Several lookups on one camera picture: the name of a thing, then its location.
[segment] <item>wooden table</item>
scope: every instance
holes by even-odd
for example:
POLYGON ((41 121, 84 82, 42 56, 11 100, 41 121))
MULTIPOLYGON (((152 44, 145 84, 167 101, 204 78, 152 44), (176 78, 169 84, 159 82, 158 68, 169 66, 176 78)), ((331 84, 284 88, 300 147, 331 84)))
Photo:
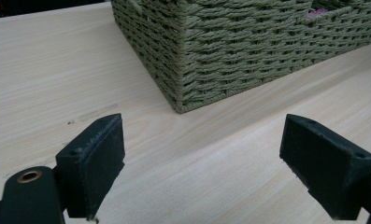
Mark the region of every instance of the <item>wooden table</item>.
POLYGON ((333 223, 278 157, 284 120, 314 119, 371 152, 371 45, 179 115, 109 3, 0 19, 0 199, 11 175, 55 166, 113 113, 126 165, 100 223, 333 223))

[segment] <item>tabletop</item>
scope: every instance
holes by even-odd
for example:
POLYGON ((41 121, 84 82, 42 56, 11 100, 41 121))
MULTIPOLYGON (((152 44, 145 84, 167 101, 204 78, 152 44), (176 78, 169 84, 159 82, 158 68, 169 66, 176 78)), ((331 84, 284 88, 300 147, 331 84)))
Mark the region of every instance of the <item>tabletop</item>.
POLYGON ((0 199, 11 175, 54 167, 68 142, 114 113, 126 165, 100 223, 334 223, 278 157, 285 116, 371 152, 371 45, 180 115, 110 3, 0 19, 0 199))

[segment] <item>screw hole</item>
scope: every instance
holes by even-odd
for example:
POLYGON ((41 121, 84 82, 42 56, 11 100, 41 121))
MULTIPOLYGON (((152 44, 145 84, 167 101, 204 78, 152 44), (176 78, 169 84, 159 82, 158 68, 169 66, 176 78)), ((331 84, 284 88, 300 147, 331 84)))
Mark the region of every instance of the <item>screw hole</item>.
POLYGON ((69 155, 71 155, 71 156, 77 156, 77 155, 79 155, 81 152, 82 152, 82 148, 79 147, 79 148, 77 148, 77 149, 74 149, 74 150, 70 151, 70 152, 69 152, 69 155))
POLYGON ((29 183, 29 182, 32 182, 32 181, 38 179, 41 176, 42 176, 42 172, 40 172, 38 170, 30 171, 30 172, 27 172, 27 173, 19 176, 19 178, 17 179, 17 182, 19 182, 21 184, 26 184, 26 183, 29 183))
POLYGON ((360 152, 356 152, 356 154, 355 154, 355 156, 357 157, 357 158, 365 158, 365 155, 363 154, 363 153, 360 153, 360 152))

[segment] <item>wood grain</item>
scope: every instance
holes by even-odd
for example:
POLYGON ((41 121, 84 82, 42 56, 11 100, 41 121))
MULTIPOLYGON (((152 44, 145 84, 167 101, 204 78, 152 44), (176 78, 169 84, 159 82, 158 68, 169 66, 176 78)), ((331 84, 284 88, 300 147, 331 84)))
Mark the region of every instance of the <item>wood grain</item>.
POLYGON ((371 45, 179 115, 109 3, 0 19, 0 198, 11 175, 53 167, 112 113, 123 116, 126 165, 100 223, 334 223, 279 144, 292 113, 371 152, 371 45))

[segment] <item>woven basket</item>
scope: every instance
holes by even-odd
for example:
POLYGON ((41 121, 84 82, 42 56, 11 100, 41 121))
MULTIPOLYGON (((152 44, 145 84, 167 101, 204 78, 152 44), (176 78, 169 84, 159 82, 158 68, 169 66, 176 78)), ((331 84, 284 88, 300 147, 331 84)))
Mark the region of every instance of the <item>woven basket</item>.
POLYGON ((371 0, 112 0, 179 113, 371 44, 371 0), (310 10, 329 11, 308 17, 310 10))

